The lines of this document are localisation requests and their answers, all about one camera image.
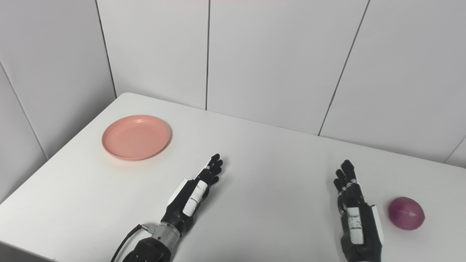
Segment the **white label sticker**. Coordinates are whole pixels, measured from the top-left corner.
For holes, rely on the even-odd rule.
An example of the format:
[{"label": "white label sticker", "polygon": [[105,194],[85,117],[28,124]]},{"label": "white label sticker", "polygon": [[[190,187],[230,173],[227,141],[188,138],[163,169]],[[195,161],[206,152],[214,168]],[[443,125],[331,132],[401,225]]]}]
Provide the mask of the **white label sticker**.
[{"label": "white label sticker", "polygon": [[348,212],[348,226],[351,242],[356,245],[364,244],[363,225],[361,223],[361,216],[358,207],[349,207],[346,209]]}]

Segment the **white panel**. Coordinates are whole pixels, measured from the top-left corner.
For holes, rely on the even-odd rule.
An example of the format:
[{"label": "white panel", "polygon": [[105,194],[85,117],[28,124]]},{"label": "white panel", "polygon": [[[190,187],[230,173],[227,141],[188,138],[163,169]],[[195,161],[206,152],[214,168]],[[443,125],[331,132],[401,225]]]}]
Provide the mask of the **white panel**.
[{"label": "white panel", "polygon": [[207,0],[98,0],[118,95],[204,108]]},{"label": "white panel", "polygon": [[466,139],[463,139],[453,154],[446,160],[446,164],[466,168]]},{"label": "white panel", "polygon": [[0,64],[0,203],[45,161]]},{"label": "white panel", "polygon": [[48,157],[115,99],[94,0],[3,0],[0,37],[0,59]]},{"label": "white panel", "polygon": [[212,1],[208,110],[317,134],[366,4]]},{"label": "white panel", "polygon": [[465,1],[371,1],[321,135],[445,161],[466,133]]}]

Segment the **robotic hand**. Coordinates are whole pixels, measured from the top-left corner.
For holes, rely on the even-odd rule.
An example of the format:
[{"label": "robotic hand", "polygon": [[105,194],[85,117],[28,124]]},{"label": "robotic hand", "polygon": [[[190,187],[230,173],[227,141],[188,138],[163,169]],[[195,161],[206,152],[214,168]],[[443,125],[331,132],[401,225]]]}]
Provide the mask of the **robotic hand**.
[{"label": "robotic hand", "polygon": [[338,190],[338,209],[341,214],[343,253],[348,262],[380,262],[383,233],[377,207],[364,201],[354,166],[345,160],[338,177],[333,181]]},{"label": "robotic hand", "polygon": [[217,175],[222,171],[222,164],[220,155],[216,154],[195,179],[185,179],[175,191],[173,199],[169,201],[160,225],[155,231],[152,230],[152,237],[140,240],[123,262],[169,262],[171,250],[191,229],[194,223],[193,215],[208,196],[210,187],[219,181]]}]

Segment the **red onion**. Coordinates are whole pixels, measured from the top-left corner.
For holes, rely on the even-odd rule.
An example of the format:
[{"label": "red onion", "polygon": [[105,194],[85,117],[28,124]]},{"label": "red onion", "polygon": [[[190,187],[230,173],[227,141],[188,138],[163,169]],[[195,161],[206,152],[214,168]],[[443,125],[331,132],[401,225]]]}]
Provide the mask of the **red onion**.
[{"label": "red onion", "polygon": [[388,206],[388,217],[395,226],[414,230],[422,225],[425,219],[422,207],[407,197],[395,198]]}]

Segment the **table surface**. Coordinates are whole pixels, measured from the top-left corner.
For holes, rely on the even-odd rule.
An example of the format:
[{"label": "table surface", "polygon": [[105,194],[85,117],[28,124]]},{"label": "table surface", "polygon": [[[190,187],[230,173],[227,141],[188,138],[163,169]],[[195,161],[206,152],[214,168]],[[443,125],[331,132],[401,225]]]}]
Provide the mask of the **table surface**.
[{"label": "table surface", "polygon": [[[103,149],[102,133],[134,114],[165,120],[171,141],[150,159],[116,159]],[[135,225],[160,221],[181,180],[217,152],[224,172],[174,262],[345,262],[332,183],[345,159],[355,165],[366,200],[379,207],[383,261],[457,261],[464,255],[465,169],[131,93],[0,205],[0,241],[60,262],[109,261]],[[398,196],[424,208],[419,229],[401,230],[388,220],[387,204]],[[148,236],[136,234],[123,254]]]}]

